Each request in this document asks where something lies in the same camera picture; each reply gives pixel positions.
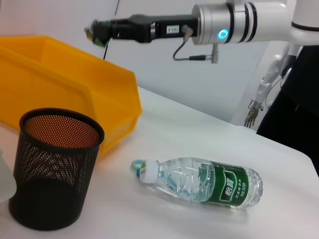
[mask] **table surface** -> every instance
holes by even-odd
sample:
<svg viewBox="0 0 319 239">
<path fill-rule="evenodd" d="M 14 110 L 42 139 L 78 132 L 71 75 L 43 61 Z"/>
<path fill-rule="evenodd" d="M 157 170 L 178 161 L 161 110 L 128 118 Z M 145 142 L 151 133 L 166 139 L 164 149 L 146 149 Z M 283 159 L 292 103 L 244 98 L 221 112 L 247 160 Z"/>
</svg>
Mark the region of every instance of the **table surface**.
<svg viewBox="0 0 319 239">
<path fill-rule="evenodd" d="M 319 179 L 300 152 L 139 88 L 143 114 L 134 133 L 99 162 L 81 217 L 38 232 L 0 204 L 1 239 L 317 239 Z M 2 125 L 0 148 L 14 165 L 17 132 Z M 176 199 L 148 188 L 130 170 L 134 159 L 198 157 L 255 169 L 264 182 L 259 204 L 246 210 Z"/>
</svg>

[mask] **cable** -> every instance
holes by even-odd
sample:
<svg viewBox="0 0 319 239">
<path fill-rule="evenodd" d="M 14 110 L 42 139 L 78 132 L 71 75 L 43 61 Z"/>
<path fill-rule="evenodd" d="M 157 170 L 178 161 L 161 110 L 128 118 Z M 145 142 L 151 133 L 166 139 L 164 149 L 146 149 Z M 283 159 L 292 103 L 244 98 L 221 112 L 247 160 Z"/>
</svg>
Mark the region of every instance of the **cable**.
<svg viewBox="0 0 319 239">
<path fill-rule="evenodd" d="M 179 48 L 174 52 L 173 59 L 175 61 L 205 61 L 207 59 L 210 59 L 209 57 L 211 56 L 206 56 L 206 55 L 190 56 L 188 58 L 176 58 L 176 54 L 185 44 L 186 44 L 186 41 L 183 41 L 183 43 L 179 46 Z"/>
<path fill-rule="evenodd" d="M 116 5 L 114 16 L 116 16 L 116 14 L 118 13 L 119 5 L 120 5 L 120 0 L 118 0 L 118 4 Z"/>
<path fill-rule="evenodd" d="M 175 61 L 188 61 L 189 58 L 176 58 L 176 54 L 179 52 L 179 50 L 186 44 L 186 41 L 183 41 L 183 43 L 179 46 L 179 48 L 174 52 L 173 59 Z"/>
<path fill-rule="evenodd" d="M 103 60 L 105 60 L 106 52 L 108 51 L 108 46 L 109 46 L 109 44 L 106 45 Z"/>
<path fill-rule="evenodd" d="M 280 78 L 280 79 L 272 86 L 272 88 L 270 89 L 270 91 L 269 91 L 268 94 L 266 95 L 265 105 L 267 106 L 267 108 L 269 108 L 268 105 L 267 105 L 267 97 L 268 97 L 269 93 L 270 93 L 271 90 L 275 87 L 275 85 L 277 85 L 278 82 L 280 82 L 282 79 L 283 79 L 283 78 Z"/>
</svg>

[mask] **label sticker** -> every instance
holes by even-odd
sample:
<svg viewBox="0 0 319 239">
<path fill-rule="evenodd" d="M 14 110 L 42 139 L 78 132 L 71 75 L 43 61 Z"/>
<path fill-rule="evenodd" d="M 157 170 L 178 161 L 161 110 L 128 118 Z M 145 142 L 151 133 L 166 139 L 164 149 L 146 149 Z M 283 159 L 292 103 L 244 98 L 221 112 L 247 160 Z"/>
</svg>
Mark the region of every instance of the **label sticker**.
<svg viewBox="0 0 319 239">
<path fill-rule="evenodd" d="M 208 202 L 240 206 L 248 195 L 249 180 L 244 168 L 212 162 L 215 168 L 215 187 Z"/>
<path fill-rule="evenodd" d="M 167 34 L 179 33 L 179 25 L 167 26 L 166 33 Z"/>
<path fill-rule="evenodd" d="M 140 169 L 140 177 L 145 173 L 145 170 L 146 170 L 145 167 L 146 167 L 146 164 L 145 162 L 143 162 Z"/>
</svg>

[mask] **green bottle label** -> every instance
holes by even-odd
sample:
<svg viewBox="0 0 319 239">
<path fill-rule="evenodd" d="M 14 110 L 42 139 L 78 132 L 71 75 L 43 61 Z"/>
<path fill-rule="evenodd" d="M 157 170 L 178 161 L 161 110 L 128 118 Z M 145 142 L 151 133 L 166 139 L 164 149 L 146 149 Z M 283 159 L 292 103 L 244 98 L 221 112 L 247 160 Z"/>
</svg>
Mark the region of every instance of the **green bottle label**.
<svg viewBox="0 0 319 239">
<path fill-rule="evenodd" d="M 212 162 L 215 168 L 215 187 L 208 202 L 240 206 L 249 191 L 248 175 L 244 168 Z"/>
</svg>

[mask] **yellow plastic bin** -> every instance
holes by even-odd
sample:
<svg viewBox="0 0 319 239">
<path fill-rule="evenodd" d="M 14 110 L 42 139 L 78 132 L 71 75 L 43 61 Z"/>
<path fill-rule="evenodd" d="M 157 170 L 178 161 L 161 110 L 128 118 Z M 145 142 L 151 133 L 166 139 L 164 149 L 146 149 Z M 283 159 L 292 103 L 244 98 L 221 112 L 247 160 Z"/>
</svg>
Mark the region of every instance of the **yellow plastic bin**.
<svg viewBox="0 0 319 239">
<path fill-rule="evenodd" d="M 105 131 L 106 152 L 142 113 L 134 73 L 48 36 L 0 37 L 0 120 L 19 129 L 27 111 L 83 113 Z"/>
</svg>

